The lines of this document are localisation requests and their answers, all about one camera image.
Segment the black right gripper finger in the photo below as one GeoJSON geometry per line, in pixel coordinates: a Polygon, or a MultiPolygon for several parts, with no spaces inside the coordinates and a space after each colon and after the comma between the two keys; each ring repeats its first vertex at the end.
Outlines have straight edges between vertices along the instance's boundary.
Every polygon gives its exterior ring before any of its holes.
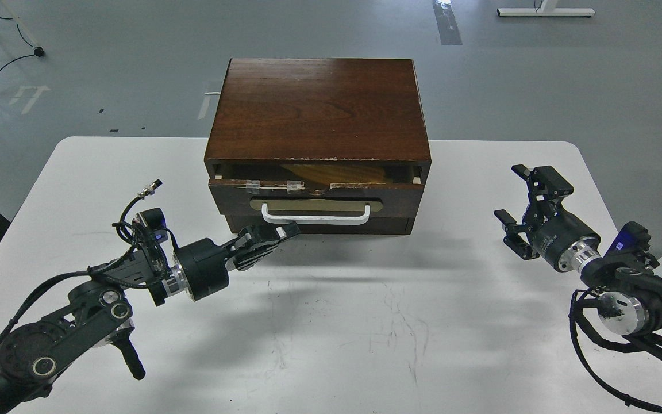
{"type": "Polygon", "coordinates": [[[525,234],[526,236],[532,235],[533,227],[531,225],[528,223],[517,223],[512,215],[504,209],[495,210],[494,216],[502,223],[502,228],[505,232],[503,242],[506,246],[510,247],[520,259],[525,261],[538,258],[538,252],[521,236],[521,234],[525,234]]]}
{"type": "Polygon", "coordinates": [[[528,207],[524,222],[546,222],[565,211],[562,201],[574,192],[574,187],[551,166],[527,168],[513,165],[511,170],[526,182],[528,207]]]}

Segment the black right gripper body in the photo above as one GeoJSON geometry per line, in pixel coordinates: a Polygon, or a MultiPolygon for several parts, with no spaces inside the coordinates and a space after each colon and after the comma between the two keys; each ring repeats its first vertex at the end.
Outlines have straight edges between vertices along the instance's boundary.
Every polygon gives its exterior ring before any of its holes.
{"type": "Polygon", "coordinates": [[[585,242],[597,249],[600,236],[586,223],[570,212],[563,212],[550,218],[538,227],[530,237],[535,252],[545,259],[557,272],[574,269],[571,263],[574,244],[585,242]]]}

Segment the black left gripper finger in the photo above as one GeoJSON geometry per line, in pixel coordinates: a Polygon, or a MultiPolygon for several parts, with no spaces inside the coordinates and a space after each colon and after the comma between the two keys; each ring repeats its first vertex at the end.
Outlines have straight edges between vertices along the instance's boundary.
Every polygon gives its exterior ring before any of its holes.
{"type": "Polygon", "coordinates": [[[228,247],[228,271],[244,271],[253,267],[262,258],[273,252],[277,246],[277,244],[253,244],[252,246],[247,244],[239,247],[232,244],[228,247]]]}
{"type": "Polygon", "coordinates": [[[233,242],[234,256],[263,256],[300,233],[295,222],[247,226],[239,231],[233,242]]]}

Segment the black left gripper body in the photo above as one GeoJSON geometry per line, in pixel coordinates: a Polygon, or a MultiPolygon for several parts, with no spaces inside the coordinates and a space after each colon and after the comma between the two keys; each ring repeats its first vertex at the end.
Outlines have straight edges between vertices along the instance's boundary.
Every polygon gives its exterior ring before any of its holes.
{"type": "Polygon", "coordinates": [[[237,239],[231,239],[218,246],[211,239],[200,239],[174,252],[174,260],[192,301],[199,301],[229,286],[226,263],[236,249],[236,242],[237,239]]]}

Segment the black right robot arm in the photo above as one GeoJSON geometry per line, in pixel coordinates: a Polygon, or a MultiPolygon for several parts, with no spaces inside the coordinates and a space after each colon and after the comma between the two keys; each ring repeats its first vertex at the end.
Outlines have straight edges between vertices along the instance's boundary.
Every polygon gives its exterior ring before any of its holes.
{"type": "Polygon", "coordinates": [[[600,236],[563,207],[574,187],[551,166],[512,166],[526,182],[528,207],[521,222],[495,210],[503,242],[525,261],[543,258],[555,271],[575,270],[586,286],[573,292],[569,330],[578,359],[592,379],[627,406],[662,413],[662,406],[629,396],[602,380],[580,348],[583,332],[600,348],[631,354],[646,352],[662,361],[662,276],[651,254],[651,236],[643,225],[623,225],[604,254],[600,236]]]}

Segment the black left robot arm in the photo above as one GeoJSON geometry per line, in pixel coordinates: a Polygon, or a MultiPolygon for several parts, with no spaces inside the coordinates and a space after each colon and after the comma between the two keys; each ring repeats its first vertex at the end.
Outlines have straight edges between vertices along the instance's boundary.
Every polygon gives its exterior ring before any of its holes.
{"type": "Polygon", "coordinates": [[[91,348],[115,346],[132,377],[144,379],[145,369],[130,341],[134,331],[127,289],[145,289],[155,305],[177,293],[199,301],[226,288],[229,272],[253,267],[276,247],[300,234],[295,222],[250,225],[224,244],[211,239],[179,246],[166,225],[162,209],[126,215],[137,202],[162,184],[145,186],[113,223],[127,250],[113,261],[86,270],[60,274],[38,285],[0,333],[0,413],[21,403],[45,398],[53,383],[91,348]],[[40,320],[19,325],[24,313],[50,288],[66,279],[88,280],[68,293],[68,303],[40,320]]]}

